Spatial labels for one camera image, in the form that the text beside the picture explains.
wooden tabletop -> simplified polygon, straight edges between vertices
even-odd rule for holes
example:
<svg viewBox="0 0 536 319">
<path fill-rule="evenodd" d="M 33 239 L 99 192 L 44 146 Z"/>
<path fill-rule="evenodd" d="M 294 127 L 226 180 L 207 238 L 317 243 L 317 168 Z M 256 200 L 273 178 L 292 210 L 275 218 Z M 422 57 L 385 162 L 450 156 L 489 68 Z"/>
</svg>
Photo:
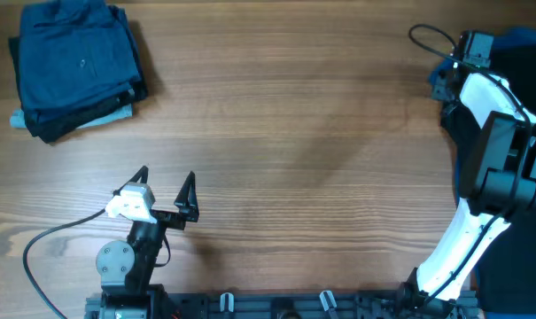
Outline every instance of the wooden tabletop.
<svg viewBox="0 0 536 319">
<path fill-rule="evenodd" d="M 407 39 L 536 27 L 536 0 L 127 2 L 150 97 L 134 118 L 47 145 L 9 127 L 19 107 L 0 5 L 0 318 L 46 318 L 23 271 L 27 242 L 95 213 L 138 168 L 172 209 L 197 175 L 200 221 L 169 231 L 169 292 L 389 289 L 454 214 L 454 147 L 428 98 L 439 58 Z M 441 37 L 423 39 L 443 51 Z M 130 222 L 106 216 L 39 241 L 30 267 L 81 318 L 95 257 Z M 162 250 L 161 259 L 167 254 Z"/>
</svg>

wooden table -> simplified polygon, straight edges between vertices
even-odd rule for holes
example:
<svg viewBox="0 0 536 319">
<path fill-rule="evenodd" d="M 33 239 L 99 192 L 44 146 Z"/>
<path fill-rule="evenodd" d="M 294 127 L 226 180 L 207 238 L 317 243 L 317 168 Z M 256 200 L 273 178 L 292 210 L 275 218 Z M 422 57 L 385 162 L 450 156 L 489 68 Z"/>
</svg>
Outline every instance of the wooden table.
<svg viewBox="0 0 536 319">
<path fill-rule="evenodd" d="M 393 288 L 454 213 L 453 146 L 426 82 L 439 58 L 408 28 L 536 27 L 536 0 L 120 6 L 151 96 L 133 119 L 47 145 L 9 127 L 21 5 L 0 5 L 0 318 L 54 317 L 25 276 L 25 245 L 104 207 L 142 165 L 159 208 L 197 174 L 200 222 L 167 233 L 173 259 L 152 280 L 169 292 Z M 30 266 L 65 314 L 82 317 L 100 292 L 98 249 L 129 226 L 103 216 L 34 246 Z"/>
</svg>

stack of folded clothes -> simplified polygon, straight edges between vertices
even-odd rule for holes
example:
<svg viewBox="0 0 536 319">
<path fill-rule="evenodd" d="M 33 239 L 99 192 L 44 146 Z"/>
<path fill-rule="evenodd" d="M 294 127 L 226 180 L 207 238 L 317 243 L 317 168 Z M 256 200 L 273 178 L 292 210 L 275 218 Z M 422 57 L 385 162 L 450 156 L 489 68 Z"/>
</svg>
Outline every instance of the stack of folded clothes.
<svg viewBox="0 0 536 319">
<path fill-rule="evenodd" d="M 126 14 L 104 0 L 31 4 L 9 41 L 21 111 L 32 136 L 56 141 L 79 127 L 131 116 L 147 97 Z"/>
</svg>

gray round motor cap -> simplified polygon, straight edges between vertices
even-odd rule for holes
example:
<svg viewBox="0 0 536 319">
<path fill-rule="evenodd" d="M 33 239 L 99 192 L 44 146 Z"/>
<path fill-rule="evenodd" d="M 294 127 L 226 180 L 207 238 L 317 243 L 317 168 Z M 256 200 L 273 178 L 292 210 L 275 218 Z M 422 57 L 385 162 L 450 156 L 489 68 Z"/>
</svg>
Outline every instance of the gray round motor cap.
<svg viewBox="0 0 536 319">
<path fill-rule="evenodd" d="M 104 245 L 97 256 L 98 274 L 111 278 L 125 276 L 134 266 L 134 249 L 125 241 L 116 240 Z"/>
</svg>

light blue cloth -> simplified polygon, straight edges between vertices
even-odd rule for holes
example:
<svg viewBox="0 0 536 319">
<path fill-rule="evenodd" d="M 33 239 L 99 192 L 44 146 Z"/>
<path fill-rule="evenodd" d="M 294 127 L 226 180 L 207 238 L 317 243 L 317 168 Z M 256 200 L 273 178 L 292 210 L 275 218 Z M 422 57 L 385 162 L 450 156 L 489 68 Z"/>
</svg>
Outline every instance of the light blue cloth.
<svg viewBox="0 0 536 319">
<path fill-rule="evenodd" d="M 112 121 L 130 118 L 132 117 L 132 115 L 134 115 L 134 107 L 132 106 L 132 104 L 124 105 L 113 113 L 90 121 L 84 125 L 81 125 L 78 128 L 89 128 L 93 126 L 104 125 Z M 18 109 L 13 111 L 12 117 L 10 117 L 10 125 L 13 128 L 26 128 L 26 120 L 24 119 L 24 114 L 22 110 Z"/>
</svg>

